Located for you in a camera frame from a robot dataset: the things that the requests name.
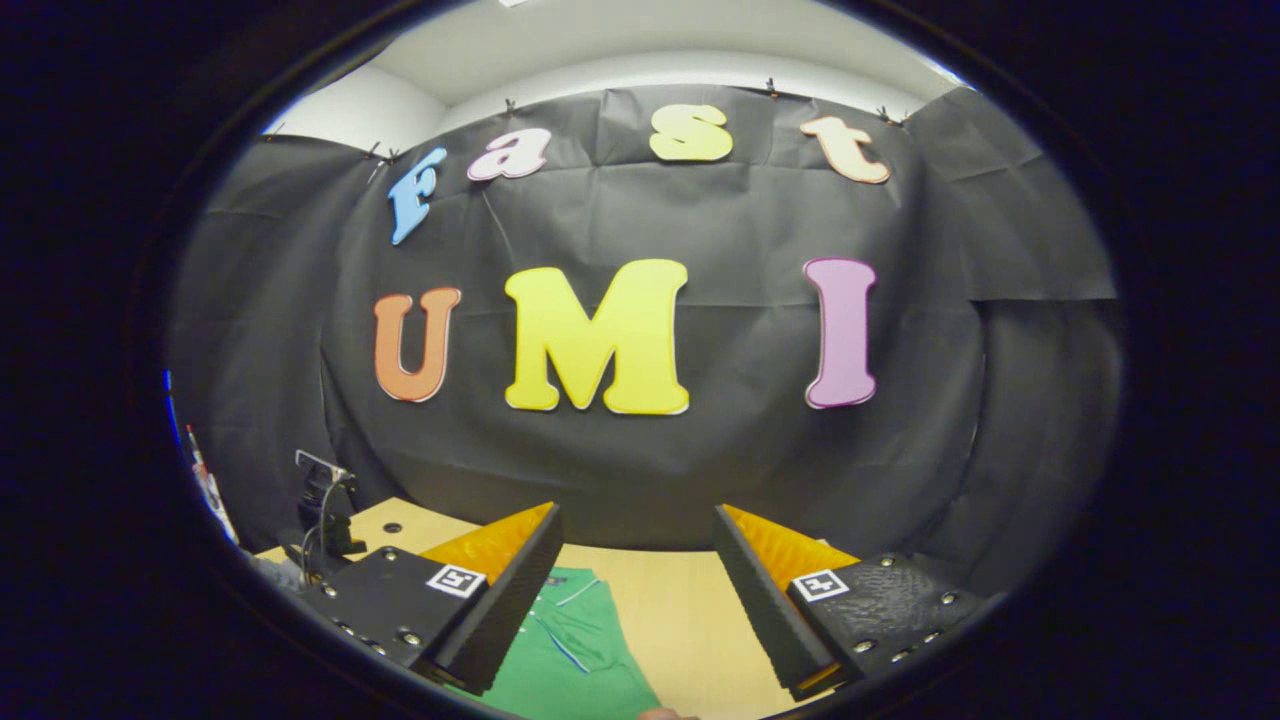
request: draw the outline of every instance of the letter m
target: letter m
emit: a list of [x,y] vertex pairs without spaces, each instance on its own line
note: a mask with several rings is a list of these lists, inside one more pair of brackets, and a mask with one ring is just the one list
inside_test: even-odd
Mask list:
[[559,393],[547,382],[556,365],[570,401],[585,410],[614,360],[604,405],[618,414],[677,415],[689,391],[676,382],[676,292],[689,278],[673,260],[636,260],[617,274],[594,318],[556,268],[535,268],[507,279],[516,301],[516,382],[507,404],[552,410]]

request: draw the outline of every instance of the green shirt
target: green shirt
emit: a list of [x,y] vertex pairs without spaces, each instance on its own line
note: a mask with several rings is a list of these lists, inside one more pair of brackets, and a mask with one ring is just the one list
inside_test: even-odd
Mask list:
[[627,650],[608,584],[573,568],[550,571],[493,688],[476,700],[529,720],[635,720],[660,707]]

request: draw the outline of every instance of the wooden table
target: wooden table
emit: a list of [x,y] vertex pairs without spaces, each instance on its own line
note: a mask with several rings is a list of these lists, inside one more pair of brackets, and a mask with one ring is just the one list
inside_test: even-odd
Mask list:
[[[389,523],[402,529],[388,533]],[[476,527],[393,498],[357,512],[351,534],[370,548],[422,552]],[[280,561],[284,551],[259,557]],[[609,584],[631,655],[663,705],[700,720],[755,720],[799,705],[778,687],[714,552],[566,544],[556,565],[589,568]]]

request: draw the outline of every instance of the white ceiling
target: white ceiling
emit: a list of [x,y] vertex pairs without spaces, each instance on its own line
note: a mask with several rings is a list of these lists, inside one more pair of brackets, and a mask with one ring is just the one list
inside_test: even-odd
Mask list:
[[372,64],[452,106],[538,73],[675,50],[791,58],[927,100],[956,86],[910,47],[813,0],[529,0],[515,8],[475,0],[404,32]]

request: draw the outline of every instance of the blue letter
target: blue letter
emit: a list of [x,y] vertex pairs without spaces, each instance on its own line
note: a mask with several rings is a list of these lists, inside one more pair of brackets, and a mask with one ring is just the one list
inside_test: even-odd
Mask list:
[[435,170],[431,168],[444,159],[444,149],[436,147],[428,152],[426,158],[413,165],[413,169],[399,179],[387,197],[392,200],[396,210],[396,232],[392,233],[392,245],[399,245],[422,218],[431,209],[426,196],[435,190]]

